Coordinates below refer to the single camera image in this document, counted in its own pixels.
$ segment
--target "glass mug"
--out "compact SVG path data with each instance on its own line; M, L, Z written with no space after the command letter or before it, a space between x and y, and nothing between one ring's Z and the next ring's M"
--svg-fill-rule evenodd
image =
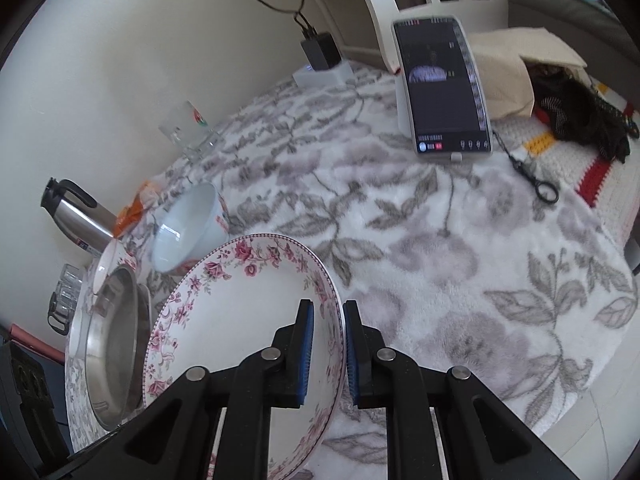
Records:
M78 296L73 288L58 282L56 291L49 300L49 310L47 312L49 326L60 335L67 335L77 304Z
M158 127L191 162L209 155L221 138L188 101L171 108Z
M65 264L60 273L60 282L79 292L82 286L82 272L77 267Z

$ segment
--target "phone screen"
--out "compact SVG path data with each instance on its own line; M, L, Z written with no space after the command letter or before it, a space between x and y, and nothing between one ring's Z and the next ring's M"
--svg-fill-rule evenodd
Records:
M458 22L406 20L394 30L418 152L488 152L478 76Z

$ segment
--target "white box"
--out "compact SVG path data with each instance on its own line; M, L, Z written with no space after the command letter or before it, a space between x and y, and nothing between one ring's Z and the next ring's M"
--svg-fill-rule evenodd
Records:
M355 80L351 65L346 59L329 70L314 70L303 66L293 73L293 79L300 88L308 86L344 86Z

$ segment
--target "power adapter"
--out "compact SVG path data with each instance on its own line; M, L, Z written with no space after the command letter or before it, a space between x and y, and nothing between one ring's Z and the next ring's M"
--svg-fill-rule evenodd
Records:
M316 71L329 70L341 62L342 56L334 38L328 32L316 33L313 28L304 31L305 39L300 41L309 65Z

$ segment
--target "floral tablecloth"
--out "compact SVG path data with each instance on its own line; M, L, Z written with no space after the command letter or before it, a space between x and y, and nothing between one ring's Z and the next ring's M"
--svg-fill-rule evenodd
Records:
M159 311L176 282L150 267L154 232L185 189L213 182L232 234L308 245L389 346L423 366L467 366L544 433L606 366L636 312L623 257L572 189L560 184L558 203L543 204L503 153L473 165L419 161L398 132L393 77L354 71L345 88L276 86L220 124L215 154L156 177L157 203L123 240L138 279ZM496 126L508 143L508 123ZM88 293L81 308L91 302ZM82 359L67 359L66 387L78 450L104 433ZM344 393L298 474L382 480L385 463L383 413L354 410Z

